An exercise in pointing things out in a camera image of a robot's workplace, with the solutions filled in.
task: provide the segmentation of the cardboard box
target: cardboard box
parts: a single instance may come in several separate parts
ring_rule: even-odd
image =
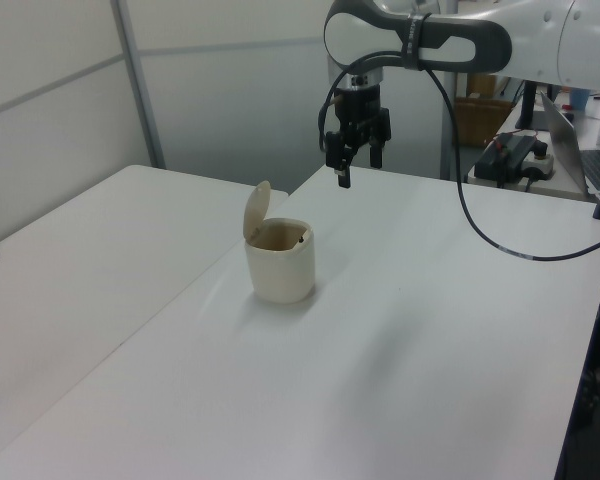
[[[482,98],[455,101],[460,145],[484,148],[507,119],[513,103]]]

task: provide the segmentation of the open lid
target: open lid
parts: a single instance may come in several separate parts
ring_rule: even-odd
[[[267,215],[270,198],[271,185],[266,180],[251,192],[244,209],[244,223],[242,224],[242,234],[245,240],[250,240],[257,235],[260,225]]]

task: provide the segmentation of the white cup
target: white cup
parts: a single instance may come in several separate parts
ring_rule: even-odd
[[[300,220],[264,220],[269,196],[269,183],[261,183],[245,209],[245,251],[251,282],[256,295],[264,300],[298,302],[315,283],[313,230]]]

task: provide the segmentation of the black cable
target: black cable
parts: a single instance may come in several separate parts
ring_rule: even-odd
[[[520,94],[520,90],[522,90],[523,85],[524,81],[520,82],[520,85],[518,85],[518,88],[516,89],[516,93],[513,94],[513,99],[511,100],[511,103],[513,103],[514,105],[516,105],[520,100],[520,98],[518,98],[518,95]]]
[[[513,255],[514,257],[524,258],[525,260],[534,260],[536,262],[557,262],[557,261],[561,261],[561,260],[569,260],[572,258],[581,257],[582,255],[586,255],[587,253],[590,253],[590,252],[593,252],[594,250],[599,249],[600,242],[596,243],[595,245],[591,245],[590,247],[580,250],[578,252],[570,253],[567,255],[556,255],[556,256],[551,256],[551,257],[536,257],[535,255],[528,255],[525,253],[516,252],[515,250],[511,250],[509,248],[503,247],[502,245],[491,240],[485,233],[482,232],[482,230],[480,230],[478,228],[478,226],[473,221],[473,218],[471,218],[471,214],[469,213],[469,209],[467,208],[467,203],[464,199],[464,192],[462,191],[462,174],[460,173],[460,142],[458,140],[459,139],[458,123],[456,120],[455,113],[453,111],[453,106],[451,105],[451,100],[449,100],[449,96],[447,95],[447,92],[444,90],[444,87],[440,83],[440,80],[438,80],[438,77],[436,77],[434,75],[434,73],[431,71],[431,69],[426,68],[425,71],[429,74],[429,76],[433,80],[433,83],[436,84],[436,87],[438,87],[438,90],[440,91],[440,94],[442,95],[442,99],[444,100],[444,103],[447,107],[447,111],[449,112],[449,116],[451,117],[451,127],[453,130],[454,151],[455,151],[455,157],[456,157],[456,184],[458,186],[458,197],[460,197],[460,205],[462,206],[464,215],[465,215],[465,217],[467,217],[467,220],[469,221],[469,224],[471,225],[473,230],[485,242],[487,242],[489,245],[493,246],[494,248],[497,248],[498,250],[500,250],[504,253],[508,253],[509,255]]]
[[[340,75],[338,75],[336,80],[331,85],[331,88],[329,89],[329,93],[327,94],[327,99],[324,101],[324,104],[322,105],[322,107],[320,108],[320,112],[318,113],[318,131],[320,132],[320,138],[319,138],[318,142],[320,145],[320,151],[322,151],[322,152],[325,151],[325,148],[324,148],[324,123],[327,119],[327,110],[329,110],[329,105],[331,104],[331,97],[333,96],[334,92],[336,91],[336,88],[338,88],[338,84],[344,78],[345,75],[347,75],[348,73],[350,73],[353,70],[355,70],[356,68],[358,68],[360,65],[362,65],[367,60],[371,60],[371,59],[377,58],[377,57],[402,58],[402,54],[397,50],[382,50],[379,52],[370,53],[368,55],[364,55],[364,56],[360,57],[355,62],[346,66],[342,70],[342,72],[340,72]]]
[[[531,188],[531,184],[535,182],[536,179],[533,175],[529,175],[529,181],[527,182],[527,186],[524,187],[524,193],[529,193],[529,189]]]

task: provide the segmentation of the gray wall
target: gray wall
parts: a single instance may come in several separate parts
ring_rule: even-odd
[[[121,0],[166,167],[268,179],[287,192],[311,176],[324,163],[317,114],[329,88],[321,35],[331,3]],[[424,73],[385,77],[393,126],[386,169],[446,176],[450,135],[439,93]],[[368,164],[365,151],[354,164]]]
[[[0,240],[149,157],[109,0],[0,0]]]

